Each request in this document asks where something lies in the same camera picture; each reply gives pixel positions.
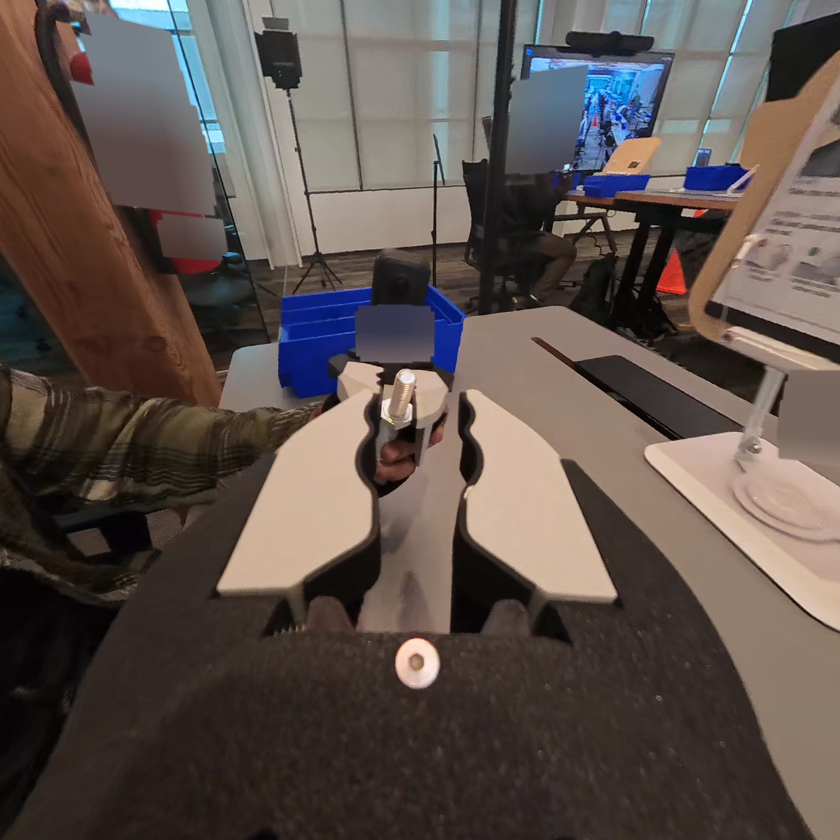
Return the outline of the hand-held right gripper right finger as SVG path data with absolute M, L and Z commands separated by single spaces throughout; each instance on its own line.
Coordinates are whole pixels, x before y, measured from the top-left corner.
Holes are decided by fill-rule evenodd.
M 537 432 L 477 389 L 458 398 L 465 487 L 453 538 L 453 623 L 500 602 L 530 624 L 562 624 L 566 603 L 614 606 L 618 591 L 568 477 Z

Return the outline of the steel hex bolt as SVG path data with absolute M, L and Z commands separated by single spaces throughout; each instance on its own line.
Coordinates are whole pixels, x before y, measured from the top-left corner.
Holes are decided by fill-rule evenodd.
M 381 400 L 391 398 L 395 402 L 407 403 L 408 401 L 413 401 L 416 384 L 417 378 L 415 373 L 409 369 L 402 369 L 395 375 L 391 395 L 388 397 L 383 397 Z M 380 417 L 379 425 L 377 428 L 377 435 L 375 439 L 376 459 L 379 458 L 383 445 L 390 441 L 393 441 L 403 429 L 397 430 L 386 423 L 382 423 Z

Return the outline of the person's left hand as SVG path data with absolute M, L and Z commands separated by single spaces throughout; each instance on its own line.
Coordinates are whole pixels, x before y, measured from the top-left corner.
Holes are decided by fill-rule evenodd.
M 393 441 L 383 445 L 374 473 L 374 483 L 383 492 L 414 474 L 421 457 L 421 443 L 420 431 L 407 427 Z

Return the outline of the thin black stand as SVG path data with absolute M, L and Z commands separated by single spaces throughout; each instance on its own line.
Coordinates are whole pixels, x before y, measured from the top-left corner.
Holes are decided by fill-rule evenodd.
M 433 161 L 433 211 L 432 211 L 432 230 L 430 233 L 432 240 L 433 260 L 436 260 L 437 246 L 438 246 L 438 188 L 446 185 L 445 171 L 443 165 L 443 158 L 440 151 L 437 134 L 433 132 L 434 143 L 434 161 Z

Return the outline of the red office chair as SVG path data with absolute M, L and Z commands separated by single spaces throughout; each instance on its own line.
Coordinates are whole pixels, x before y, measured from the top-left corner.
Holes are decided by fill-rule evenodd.
M 225 250 L 218 259 L 155 255 L 157 266 L 177 276 L 203 333 L 245 330 L 245 310 L 258 306 L 236 225 L 227 219 L 223 225 Z

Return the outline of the white stand base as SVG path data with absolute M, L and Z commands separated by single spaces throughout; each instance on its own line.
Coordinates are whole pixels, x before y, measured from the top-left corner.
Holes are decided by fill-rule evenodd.
M 645 450 L 648 464 L 819 624 L 839 630 L 839 540 L 812 543 L 777 532 L 744 511 L 732 495 L 741 434 L 715 434 Z

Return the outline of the black backpack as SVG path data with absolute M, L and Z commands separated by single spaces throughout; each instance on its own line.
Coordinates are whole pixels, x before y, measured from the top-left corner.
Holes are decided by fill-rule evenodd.
M 602 327 L 608 327 L 613 311 L 616 265 L 617 256 L 614 253 L 593 260 L 569 309 Z

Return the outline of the black light stand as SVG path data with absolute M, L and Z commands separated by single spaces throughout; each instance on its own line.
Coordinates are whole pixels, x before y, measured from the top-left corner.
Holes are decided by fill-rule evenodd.
M 292 127 L 295 153 L 299 164 L 302 191 L 308 211 L 308 221 L 313 245 L 313 252 L 297 285 L 291 294 L 297 295 L 303 284 L 314 278 L 318 272 L 320 285 L 323 290 L 336 291 L 342 285 L 341 278 L 329 265 L 319 244 L 319 234 L 312 209 L 306 166 L 303 160 L 301 140 L 298 129 L 298 119 L 292 92 L 299 89 L 302 79 L 301 56 L 298 36 L 289 30 L 288 23 L 278 17 L 263 17 L 263 29 L 255 33 L 255 46 L 259 58 L 259 66 L 263 78 L 270 79 L 275 88 L 286 93 L 290 123 Z

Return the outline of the clear acrylic holder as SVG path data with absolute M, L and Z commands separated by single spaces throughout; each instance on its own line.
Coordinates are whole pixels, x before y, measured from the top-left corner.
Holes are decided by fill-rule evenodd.
M 734 462 L 731 493 L 740 507 L 769 528 L 808 543 L 839 540 L 838 486 L 803 463 L 782 458 L 762 438 L 785 374 L 766 366 Z

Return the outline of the wooden sign board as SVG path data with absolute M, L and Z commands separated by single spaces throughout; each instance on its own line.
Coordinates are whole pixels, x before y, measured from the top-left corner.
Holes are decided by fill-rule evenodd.
M 640 175 L 654 158 L 662 140 L 657 136 L 626 139 L 615 147 L 601 175 Z

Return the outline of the person's plaid shirt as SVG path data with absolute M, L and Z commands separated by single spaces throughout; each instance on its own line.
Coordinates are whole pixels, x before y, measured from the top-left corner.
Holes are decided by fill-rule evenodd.
M 62 528 L 68 518 L 73 524 L 86 526 L 99 524 L 100 520 L 113 527 L 129 525 L 129 535 L 118 538 L 116 549 L 89 556 Z M 130 508 L 84 505 L 68 497 L 36 498 L 2 483 L 3 561 L 12 571 L 32 574 L 79 602 L 115 606 L 134 592 L 161 555 L 151 542 L 149 530 L 143 537 L 133 532 L 144 519 L 143 512 Z

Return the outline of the orange traffic cone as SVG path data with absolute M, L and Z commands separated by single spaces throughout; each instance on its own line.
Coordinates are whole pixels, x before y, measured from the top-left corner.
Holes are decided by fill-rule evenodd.
M 686 279 L 676 249 L 672 249 L 657 284 L 657 292 L 683 297 L 687 293 Z

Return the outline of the black monitor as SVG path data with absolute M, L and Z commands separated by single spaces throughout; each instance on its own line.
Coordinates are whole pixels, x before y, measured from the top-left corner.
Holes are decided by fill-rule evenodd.
M 839 13 L 773 33 L 765 102 L 793 99 L 839 50 Z

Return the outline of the wall screen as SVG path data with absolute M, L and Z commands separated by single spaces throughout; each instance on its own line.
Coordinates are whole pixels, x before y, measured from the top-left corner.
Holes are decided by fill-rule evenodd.
M 593 56 L 570 46 L 526 45 L 521 79 L 544 70 L 586 67 L 571 169 L 594 173 L 621 142 L 653 135 L 674 60 L 674 53 L 663 51 Z

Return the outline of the wooden post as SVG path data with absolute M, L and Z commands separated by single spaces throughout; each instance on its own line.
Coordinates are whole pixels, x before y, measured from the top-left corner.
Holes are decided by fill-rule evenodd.
M 91 385 L 216 406 L 181 283 L 111 204 L 41 59 L 46 2 L 2 2 L 2 255 Z

